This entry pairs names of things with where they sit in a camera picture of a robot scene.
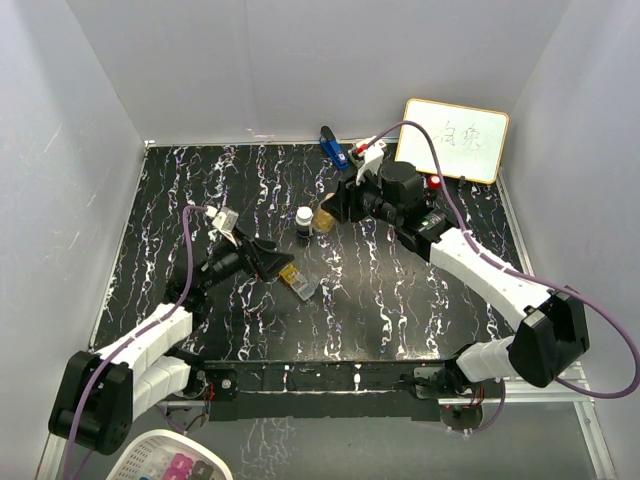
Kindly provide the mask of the clear jar of yellow capsules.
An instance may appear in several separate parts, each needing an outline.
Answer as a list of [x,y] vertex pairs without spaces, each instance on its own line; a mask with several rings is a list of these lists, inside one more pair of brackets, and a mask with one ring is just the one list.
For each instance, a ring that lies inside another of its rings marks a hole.
[[327,233],[333,228],[335,222],[335,218],[324,209],[324,201],[322,201],[313,216],[314,230],[319,233]]

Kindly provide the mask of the yellow clear weekly pill organizer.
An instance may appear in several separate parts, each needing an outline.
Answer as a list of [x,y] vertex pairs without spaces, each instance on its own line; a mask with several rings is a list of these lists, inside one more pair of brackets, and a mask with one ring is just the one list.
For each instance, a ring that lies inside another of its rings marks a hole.
[[302,301],[309,300],[319,285],[319,278],[315,274],[305,276],[293,264],[283,268],[279,276]]

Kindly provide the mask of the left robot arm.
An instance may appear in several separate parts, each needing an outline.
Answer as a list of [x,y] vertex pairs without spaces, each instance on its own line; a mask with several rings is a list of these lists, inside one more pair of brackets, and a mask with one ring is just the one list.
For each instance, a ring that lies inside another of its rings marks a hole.
[[201,262],[189,260],[175,270],[163,303],[146,320],[112,344],[69,359],[49,432],[110,455],[155,403],[176,392],[186,399],[200,396],[207,383],[204,371],[168,352],[192,333],[193,315],[208,291],[238,272],[271,281],[293,260],[274,242],[250,237],[223,238]]

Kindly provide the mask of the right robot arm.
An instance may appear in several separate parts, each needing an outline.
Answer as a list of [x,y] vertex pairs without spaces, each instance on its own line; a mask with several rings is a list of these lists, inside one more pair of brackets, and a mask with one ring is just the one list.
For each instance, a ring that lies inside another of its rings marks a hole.
[[519,376],[543,388],[589,350],[583,305],[557,289],[520,278],[482,246],[472,248],[446,212],[436,208],[422,176],[406,162],[339,182],[321,207],[340,223],[366,217],[392,226],[397,240],[482,297],[508,322],[513,335],[469,344],[429,378],[466,397],[482,381]]

